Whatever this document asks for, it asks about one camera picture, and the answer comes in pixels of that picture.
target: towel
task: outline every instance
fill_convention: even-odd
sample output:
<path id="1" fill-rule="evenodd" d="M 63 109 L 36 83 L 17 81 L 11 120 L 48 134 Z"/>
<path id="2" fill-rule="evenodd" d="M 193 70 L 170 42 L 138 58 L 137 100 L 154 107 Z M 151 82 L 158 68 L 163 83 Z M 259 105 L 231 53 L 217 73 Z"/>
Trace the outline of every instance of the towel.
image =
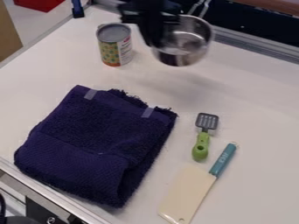
<path id="1" fill-rule="evenodd" d="M 28 176 L 123 207 L 155 161 L 177 115 L 111 89 L 76 86 L 15 153 Z"/>

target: metal spatula head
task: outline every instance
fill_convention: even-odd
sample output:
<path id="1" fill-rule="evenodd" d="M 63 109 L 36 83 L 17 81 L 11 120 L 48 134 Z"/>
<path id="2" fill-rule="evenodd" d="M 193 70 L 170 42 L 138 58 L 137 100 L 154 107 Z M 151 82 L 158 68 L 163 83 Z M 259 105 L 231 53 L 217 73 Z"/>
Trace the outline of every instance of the metal spatula head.
<path id="1" fill-rule="evenodd" d="M 202 128 L 204 132 L 215 130 L 218 126 L 219 117 L 217 115 L 209 115 L 206 113 L 198 114 L 195 125 Z"/>

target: can label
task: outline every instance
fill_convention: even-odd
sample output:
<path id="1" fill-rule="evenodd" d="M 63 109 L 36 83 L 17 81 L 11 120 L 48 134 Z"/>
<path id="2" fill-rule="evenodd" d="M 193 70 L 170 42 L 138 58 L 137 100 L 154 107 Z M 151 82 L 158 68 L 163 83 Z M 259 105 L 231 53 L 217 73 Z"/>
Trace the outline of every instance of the can label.
<path id="1" fill-rule="evenodd" d="M 132 60 L 132 43 L 128 36 L 120 42 L 102 42 L 99 41 L 102 61 L 111 67 L 119 67 L 129 63 Z"/>

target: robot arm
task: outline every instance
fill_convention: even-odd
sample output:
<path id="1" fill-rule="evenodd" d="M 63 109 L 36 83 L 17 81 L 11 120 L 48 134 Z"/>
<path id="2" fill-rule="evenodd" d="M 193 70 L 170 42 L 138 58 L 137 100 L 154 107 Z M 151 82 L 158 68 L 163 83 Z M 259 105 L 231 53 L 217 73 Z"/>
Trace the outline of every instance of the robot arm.
<path id="1" fill-rule="evenodd" d="M 121 4 L 119 11 L 123 23 L 137 24 L 148 46 L 161 46 L 163 25 L 177 23 L 180 5 L 163 0 L 133 0 Z"/>

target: floor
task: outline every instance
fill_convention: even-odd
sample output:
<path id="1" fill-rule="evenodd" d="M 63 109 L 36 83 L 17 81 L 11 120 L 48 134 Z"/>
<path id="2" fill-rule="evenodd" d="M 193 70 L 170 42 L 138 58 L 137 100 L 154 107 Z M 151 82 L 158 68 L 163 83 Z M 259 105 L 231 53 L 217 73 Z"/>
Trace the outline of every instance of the floor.
<path id="1" fill-rule="evenodd" d="M 24 46 L 72 14 L 71 0 L 65 0 L 47 13 L 16 6 L 13 0 L 4 2 Z"/>

